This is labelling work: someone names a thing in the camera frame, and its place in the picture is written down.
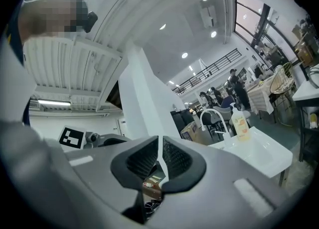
air vent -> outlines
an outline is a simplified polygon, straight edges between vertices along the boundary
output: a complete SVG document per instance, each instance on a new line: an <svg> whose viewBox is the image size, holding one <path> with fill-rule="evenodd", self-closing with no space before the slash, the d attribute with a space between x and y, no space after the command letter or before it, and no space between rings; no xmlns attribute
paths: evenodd
<svg viewBox="0 0 319 229"><path fill-rule="evenodd" d="M39 108L38 101L30 101L30 108Z"/></svg>

faucet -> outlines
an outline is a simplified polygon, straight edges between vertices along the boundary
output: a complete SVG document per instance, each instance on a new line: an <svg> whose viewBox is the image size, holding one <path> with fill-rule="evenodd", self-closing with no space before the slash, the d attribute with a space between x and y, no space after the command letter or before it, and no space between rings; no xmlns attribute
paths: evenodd
<svg viewBox="0 0 319 229"><path fill-rule="evenodd" d="M200 115L200 123L201 123L201 130L202 131L205 131L206 130L206 127L204 126L203 124L203 120L202 120L202 117L203 117L203 114L207 111L211 111L211 112L215 112L217 115L219 115L221 121L223 122L223 125L224 125L224 128L225 128L225 131L226 132L223 132L223 131L215 131L216 133L222 133L223 134L223 138L224 138L224 142L225 142L225 146L226 147L232 147L233 146L233 143L231 141L231 137L230 137L230 133L228 131L228 128L227 128L227 125L223 119L223 116L221 115L221 113L219 113L219 111L215 110L215 109L206 109L204 110L201 115Z"/></svg>

soap bottle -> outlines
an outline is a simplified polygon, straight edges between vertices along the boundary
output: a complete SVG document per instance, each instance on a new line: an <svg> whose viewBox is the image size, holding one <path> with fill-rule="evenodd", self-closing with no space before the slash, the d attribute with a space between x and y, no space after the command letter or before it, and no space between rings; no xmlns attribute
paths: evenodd
<svg viewBox="0 0 319 229"><path fill-rule="evenodd" d="M244 113L242 111L237 110L234 107L235 103L232 103L233 107L233 115L231 116L231 120L233 121L234 127L237 132L237 139L239 141L247 141L250 140L250 132L248 123L245 119Z"/></svg>

window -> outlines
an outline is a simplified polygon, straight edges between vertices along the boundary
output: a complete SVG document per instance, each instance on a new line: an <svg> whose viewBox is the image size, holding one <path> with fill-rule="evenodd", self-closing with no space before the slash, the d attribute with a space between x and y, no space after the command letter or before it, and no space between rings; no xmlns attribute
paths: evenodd
<svg viewBox="0 0 319 229"><path fill-rule="evenodd" d="M261 10L263 9L264 3L259 0L237 0L239 3L251 8L252 10L261 14Z"/></svg>
<svg viewBox="0 0 319 229"><path fill-rule="evenodd" d="M260 20L260 16L253 11L237 4L237 17L236 22L246 28L250 33L255 34Z"/></svg>
<svg viewBox="0 0 319 229"><path fill-rule="evenodd" d="M284 52L287 59L291 62L297 60L296 54L291 49L289 44L284 40L284 38L271 26L269 26L266 30L266 33L272 38L272 40L277 44L278 47Z"/></svg>
<svg viewBox="0 0 319 229"><path fill-rule="evenodd" d="M299 38L292 32L295 25L288 21L282 14L270 8L267 19L288 39L292 46L295 46Z"/></svg>
<svg viewBox="0 0 319 229"><path fill-rule="evenodd" d="M249 34L249 32L245 31L243 28L241 28L239 25L236 25L235 32L240 34L245 40L248 41L249 44L253 42L253 36Z"/></svg>

railing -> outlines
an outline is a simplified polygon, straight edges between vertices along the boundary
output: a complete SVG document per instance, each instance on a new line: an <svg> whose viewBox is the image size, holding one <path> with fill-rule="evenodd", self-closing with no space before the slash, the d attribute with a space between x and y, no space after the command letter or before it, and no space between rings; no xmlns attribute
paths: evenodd
<svg viewBox="0 0 319 229"><path fill-rule="evenodd" d="M183 84L181 84L178 88L173 89L173 91L177 95L181 95L186 90L196 86L203 80L209 78L214 73L218 72L219 70L225 68L230 63L234 62L236 59L241 57L241 53L236 49L229 52L227 55L216 61L215 63L209 65L206 69L202 70L198 74L196 74L194 77L186 80Z"/></svg>

